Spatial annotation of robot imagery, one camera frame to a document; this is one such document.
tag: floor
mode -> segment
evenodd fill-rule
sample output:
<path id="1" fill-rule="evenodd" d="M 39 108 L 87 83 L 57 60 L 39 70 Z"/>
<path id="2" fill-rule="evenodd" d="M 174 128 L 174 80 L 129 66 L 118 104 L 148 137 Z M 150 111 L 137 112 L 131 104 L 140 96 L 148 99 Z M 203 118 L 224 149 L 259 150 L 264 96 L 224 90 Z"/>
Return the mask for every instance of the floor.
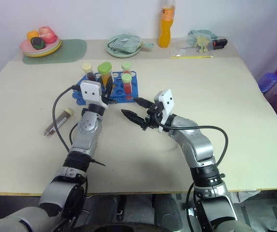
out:
<path id="1" fill-rule="evenodd" d="M 189 232 L 186 221 L 184 202 L 185 194 L 173 194 L 183 220 L 183 231 Z M 22 207 L 36 206 L 38 197 L 0 196 L 0 218 L 13 213 Z M 125 221 L 153 223 L 153 208 L 151 195 L 128 195 L 125 207 Z M 92 198 L 87 202 L 83 214 L 88 214 L 92 207 Z M 238 219 L 250 225 L 256 232 L 266 232 L 267 229 L 277 230 L 277 190 L 262 191 L 243 203 L 234 204 Z"/>

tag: beige tabletop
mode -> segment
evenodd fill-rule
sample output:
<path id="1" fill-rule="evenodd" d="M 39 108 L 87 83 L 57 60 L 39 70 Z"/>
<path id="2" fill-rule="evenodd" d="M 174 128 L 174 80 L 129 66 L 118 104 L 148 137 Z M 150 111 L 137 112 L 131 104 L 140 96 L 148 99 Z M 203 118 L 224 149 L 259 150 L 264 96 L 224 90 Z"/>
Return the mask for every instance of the beige tabletop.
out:
<path id="1" fill-rule="evenodd" d="M 88 59 L 73 63 L 26 65 L 10 61 L 0 72 L 0 195 L 40 195 L 67 155 L 57 135 L 43 136 L 52 121 L 55 98 L 81 79 L 81 65 L 109 61 L 119 71 L 120 59 Z M 261 94 L 240 58 L 132 59 L 140 97 L 153 100 L 170 88 L 173 112 L 199 125 L 223 128 L 229 136 L 219 166 L 230 191 L 277 189 L 277 115 Z M 60 132 L 69 144 L 69 130 L 80 119 L 71 93 L 61 98 L 75 111 Z M 121 109 L 146 116 L 135 103 L 109 105 L 94 158 L 87 174 L 90 193 L 182 192 L 192 182 L 180 147 L 157 130 L 141 130 Z M 202 130 L 214 146 L 216 159 L 223 135 Z"/>

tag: bottle cap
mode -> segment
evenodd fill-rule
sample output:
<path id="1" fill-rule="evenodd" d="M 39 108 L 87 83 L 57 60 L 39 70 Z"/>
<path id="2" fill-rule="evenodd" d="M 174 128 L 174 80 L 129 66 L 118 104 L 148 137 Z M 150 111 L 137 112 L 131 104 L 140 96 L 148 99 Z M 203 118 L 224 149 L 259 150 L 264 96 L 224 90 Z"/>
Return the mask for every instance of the bottle cap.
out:
<path id="1" fill-rule="evenodd" d="M 73 110 L 71 109 L 64 109 L 64 111 L 66 111 L 70 116 L 74 114 Z"/>
<path id="2" fill-rule="evenodd" d="M 121 67 L 122 67 L 124 70 L 130 70 L 130 68 L 131 68 L 131 63 L 130 63 L 130 62 L 127 62 L 127 61 L 122 62 L 122 63 L 121 63 Z"/>
<path id="3" fill-rule="evenodd" d="M 100 74 L 107 74 L 111 70 L 111 63 L 109 62 L 104 62 L 103 64 L 100 64 L 98 66 L 98 71 Z"/>
<path id="4" fill-rule="evenodd" d="M 88 72 L 92 71 L 92 65 L 90 63 L 84 63 L 84 64 L 82 64 L 82 70 L 85 73 L 88 73 Z"/>
<path id="5" fill-rule="evenodd" d="M 124 73 L 124 74 L 121 75 L 121 80 L 124 83 L 130 83 L 132 81 L 132 76 L 128 73 Z"/>

